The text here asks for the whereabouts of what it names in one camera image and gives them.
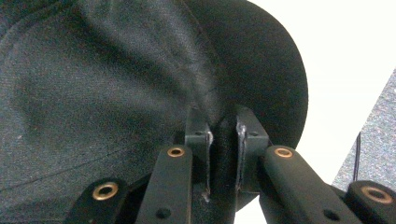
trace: metal rivet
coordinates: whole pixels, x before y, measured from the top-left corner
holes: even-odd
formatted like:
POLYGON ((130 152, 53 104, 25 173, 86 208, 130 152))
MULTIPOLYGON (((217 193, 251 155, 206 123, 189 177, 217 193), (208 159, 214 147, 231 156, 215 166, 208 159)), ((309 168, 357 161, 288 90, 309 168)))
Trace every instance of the metal rivet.
POLYGON ((184 155, 184 150, 180 147, 173 147, 168 150, 168 156, 181 157, 184 155))
POLYGON ((382 189, 364 186, 361 187, 361 192, 363 192, 367 198, 378 203, 389 204, 393 202, 392 197, 382 189))
POLYGON ((275 149, 275 154, 278 157, 282 157, 282 158, 290 158, 290 157, 293 156, 293 153, 290 150, 285 149, 285 148, 277 148, 277 149, 275 149))
POLYGON ((119 186, 114 182, 106 182, 97 186, 92 193, 92 197, 97 201, 104 201, 114 197, 119 191, 119 186))

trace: small hole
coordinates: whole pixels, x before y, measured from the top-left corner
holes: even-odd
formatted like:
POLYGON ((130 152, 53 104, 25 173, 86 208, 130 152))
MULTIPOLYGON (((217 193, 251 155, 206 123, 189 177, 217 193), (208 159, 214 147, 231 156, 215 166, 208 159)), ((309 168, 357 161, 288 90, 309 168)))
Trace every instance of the small hole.
POLYGON ((257 136, 257 135, 259 135, 259 134, 256 133, 256 132, 251 132, 251 133, 249 133, 249 135, 250 135, 250 136, 257 136))
POLYGON ((284 156, 289 156, 289 154, 290 154, 290 152, 287 150, 279 150, 278 152, 279 152, 279 154, 284 155, 284 156))
POLYGON ((157 218, 166 219, 171 216, 171 211, 167 208, 160 208, 155 215, 157 218))
POLYGON ((111 192, 113 188, 111 187, 105 187, 99 190, 100 195, 107 195, 109 192, 111 192))
POLYGON ((175 155, 175 156, 179 155, 180 153, 181 153, 180 149, 173 149, 173 150, 171 151, 171 154, 172 154, 172 155, 175 155))
POLYGON ((323 210, 323 214, 329 220, 332 220, 332 221, 340 220, 340 217, 337 214, 335 214, 332 210, 325 209, 325 210, 323 210))
POLYGON ((378 198, 378 199, 385 199, 385 195, 383 193, 375 191, 375 190, 369 190, 369 194, 373 197, 378 198))

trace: black fabric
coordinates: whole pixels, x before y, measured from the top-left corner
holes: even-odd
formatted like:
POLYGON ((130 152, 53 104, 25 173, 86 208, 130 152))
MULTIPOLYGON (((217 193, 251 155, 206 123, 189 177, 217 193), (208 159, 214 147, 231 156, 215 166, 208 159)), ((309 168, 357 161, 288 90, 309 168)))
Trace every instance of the black fabric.
POLYGON ((0 222, 59 223, 91 182, 148 174, 159 146, 184 130, 189 105, 215 134, 213 200, 194 220, 233 221, 233 104, 252 108, 273 142, 295 147, 304 67, 260 8, 185 3, 2 3, 0 222))

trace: black bar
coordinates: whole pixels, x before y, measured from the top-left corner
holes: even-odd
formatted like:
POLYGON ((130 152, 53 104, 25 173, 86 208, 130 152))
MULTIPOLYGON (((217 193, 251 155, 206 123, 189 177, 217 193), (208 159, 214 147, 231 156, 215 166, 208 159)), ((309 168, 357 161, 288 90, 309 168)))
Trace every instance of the black bar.
POLYGON ((136 223, 191 223, 191 168, 189 148, 161 150, 136 223))
POLYGON ((396 223, 396 193, 385 186, 373 181, 353 182, 345 201, 363 223, 396 223))
POLYGON ((361 223, 292 148, 274 146, 260 162, 296 223, 361 223))
POLYGON ((98 180, 84 190, 64 223, 115 223, 127 195, 128 185, 124 181, 115 178, 98 180))

